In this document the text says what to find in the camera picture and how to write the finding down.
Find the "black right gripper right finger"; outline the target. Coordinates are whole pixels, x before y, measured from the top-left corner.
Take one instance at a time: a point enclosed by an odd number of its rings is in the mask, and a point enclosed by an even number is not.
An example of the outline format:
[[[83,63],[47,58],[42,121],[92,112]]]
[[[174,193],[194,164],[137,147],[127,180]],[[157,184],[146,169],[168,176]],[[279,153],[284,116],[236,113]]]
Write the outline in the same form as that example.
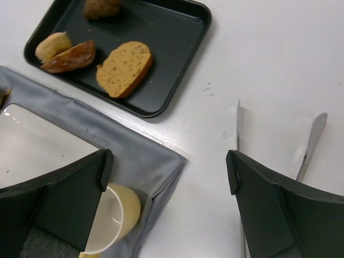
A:
[[[237,150],[226,157],[251,257],[343,257],[343,196],[275,172]]]

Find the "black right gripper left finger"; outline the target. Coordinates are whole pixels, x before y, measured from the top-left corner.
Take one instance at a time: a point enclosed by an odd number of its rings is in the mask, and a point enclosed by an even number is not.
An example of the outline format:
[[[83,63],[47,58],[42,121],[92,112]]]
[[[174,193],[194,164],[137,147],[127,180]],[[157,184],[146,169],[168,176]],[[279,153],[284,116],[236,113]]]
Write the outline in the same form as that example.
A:
[[[114,157],[100,149],[1,188],[1,257],[78,257],[85,250]]]

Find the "silver metal tongs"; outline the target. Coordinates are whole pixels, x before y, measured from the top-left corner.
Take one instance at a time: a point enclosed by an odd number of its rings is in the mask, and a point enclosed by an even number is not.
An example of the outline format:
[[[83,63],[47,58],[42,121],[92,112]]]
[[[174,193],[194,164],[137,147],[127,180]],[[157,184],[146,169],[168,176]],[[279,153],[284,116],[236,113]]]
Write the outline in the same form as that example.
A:
[[[303,114],[269,102],[238,102],[236,147],[265,167],[301,182],[327,117],[326,112]]]

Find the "brown chocolate croissant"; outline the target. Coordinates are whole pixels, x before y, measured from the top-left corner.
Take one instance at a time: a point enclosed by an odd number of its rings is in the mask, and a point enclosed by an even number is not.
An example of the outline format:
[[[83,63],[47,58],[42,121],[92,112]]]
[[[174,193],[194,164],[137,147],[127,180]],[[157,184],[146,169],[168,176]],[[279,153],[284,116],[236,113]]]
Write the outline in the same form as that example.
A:
[[[120,10],[121,3],[121,0],[86,0],[83,17],[97,20],[115,16]]]

